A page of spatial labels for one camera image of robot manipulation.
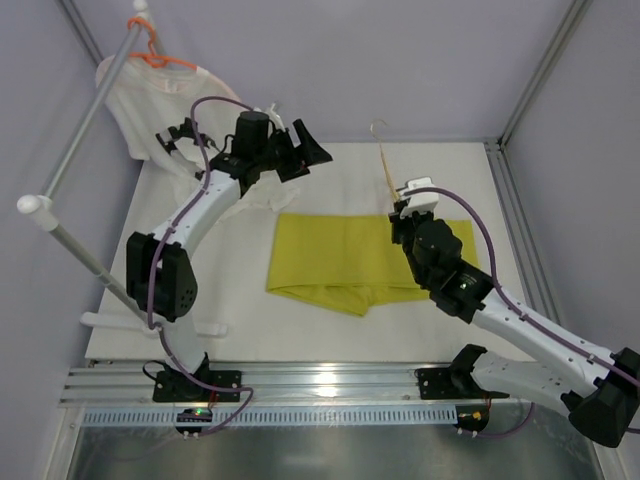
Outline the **yellow velvet hanger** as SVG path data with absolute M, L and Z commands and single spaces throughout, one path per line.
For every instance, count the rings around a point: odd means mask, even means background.
M 378 151 L 380 156 L 381 165 L 384 171 L 385 181 L 389 190 L 392 205 L 395 206 L 400 201 L 400 195 L 395 187 L 393 177 L 389 168 L 386 153 L 384 150 L 384 144 L 381 135 L 378 132 L 379 126 L 387 126 L 387 122 L 381 118 L 375 118 L 371 121 L 369 131 L 378 145 Z

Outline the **yellow-green trousers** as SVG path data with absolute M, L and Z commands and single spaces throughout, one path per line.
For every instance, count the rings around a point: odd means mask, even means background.
M 352 316 L 427 300 L 384 215 L 283 213 L 274 233 L 266 290 Z

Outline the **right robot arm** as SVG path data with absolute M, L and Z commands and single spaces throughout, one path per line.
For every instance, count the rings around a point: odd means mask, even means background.
M 432 213 L 393 212 L 389 220 L 393 243 L 439 310 L 529 357 L 512 361 L 482 346 L 465 346 L 450 365 L 462 393 L 520 397 L 566 416 L 601 446 L 621 444 L 639 409 L 638 352 L 613 352 L 586 341 L 499 289 L 490 275 L 463 260 L 461 240 Z

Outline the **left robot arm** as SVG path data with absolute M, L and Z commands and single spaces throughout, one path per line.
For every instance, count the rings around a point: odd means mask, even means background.
M 199 341 L 191 310 L 198 294 L 192 257 L 214 224 L 258 182 L 264 172 L 281 182 L 307 175 L 331 155 L 302 120 L 279 127 L 266 113 L 245 111 L 222 152 L 206 159 L 200 186 L 170 218 L 126 244 L 126 291 L 158 333 L 166 354 L 154 379 L 158 403 L 237 402 L 240 374 L 217 374 Z

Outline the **orange plastic hanger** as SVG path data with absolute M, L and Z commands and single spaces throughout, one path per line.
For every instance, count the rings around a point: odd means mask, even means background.
M 156 30 L 148 20 L 140 16 L 132 17 L 127 21 L 127 28 L 131 30 L 134 26 L 140 26 L 147 33 L 148 42 L 147 42 L 146 51 L 131 52 L 129 54 L 130 58 L 143 60 L 148 66 L 150 66 L 153 69 L 161 69 L 161 68 L 166 68 L 168 66 L 177 65 L 177 66 L 187 68 L 189 70 L 193 70 L 193 71 L 197 70 L 197 66 L 191 62 L 188 62 L 176 57 L 164 55 L 159 52 L 157 48 L 158 36 L 157 36 Z

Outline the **white printed t-shirt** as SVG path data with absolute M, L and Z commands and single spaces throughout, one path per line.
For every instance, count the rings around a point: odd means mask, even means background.
M 207 156 L 212 158 L 234 132 L 243 102 L 206 69 L 153 68 L 140 58 L 129 58 L 105 101 L 130 157 L 152 161 L 168 172 L 176 206 L 198 189 L 195 175 L 204 169 L 204 159 L 193 139 L 177 139 L 172 153 L 161 142 L 170 138 L 170 128 L 177 129 L 190 118 L 193 103 L 206 96 L 222 98 L 199 105 L 196 112 L 198 131 L 207 137 Z

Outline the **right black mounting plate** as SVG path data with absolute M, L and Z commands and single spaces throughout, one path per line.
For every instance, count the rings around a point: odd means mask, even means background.
M 482 389 L 467 371 L 447 367 L 418 368 L 414 371 L 422 400 L 506 399 L 510 395 Z

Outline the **black mounting plate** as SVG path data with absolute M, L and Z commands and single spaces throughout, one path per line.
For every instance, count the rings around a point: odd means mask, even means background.
M 482 389 L 467 371 L 447 367 L 418 368 L 414 371 L 422 400 L 506 399 L 510 395 Z
M 152 400 L 156 403 L 210 402 L 237 403 L 242 387 L 242 372 L 231 369 L 211 369 L 204 363 L 195 373 L 197 380 L 208 385 L 222 388 L 211 391 L 189 380 L 178 370 L 163 366 L 155 375 Z

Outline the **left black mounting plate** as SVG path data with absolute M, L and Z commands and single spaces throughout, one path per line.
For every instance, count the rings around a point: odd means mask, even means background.
M 242 372 L 231 369 L 211 369 L 204 363 L 195 373 L 197 380 L 208 385 L 222 388 L 211 391 L 189 380 L 178 370 L 163 366 L 155 375 L 152 400 L 156 403 L 210 402 L 237 403 L 242 387 Z

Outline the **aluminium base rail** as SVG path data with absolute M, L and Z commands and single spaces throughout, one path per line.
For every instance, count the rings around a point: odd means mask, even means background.
M 416 403 L 420 398 L 414 371 L 447 367 L 445 363 L 406 362 L 214 362 L 212 369 L 242 372 L 242 384 L 254 390 L 254 401 L 267 403 Z M 154 383 L 142 372 L 160 366 L 143 361 L 92 361 L 72 368 L 60 403 L 80 405 L 149 405 Z

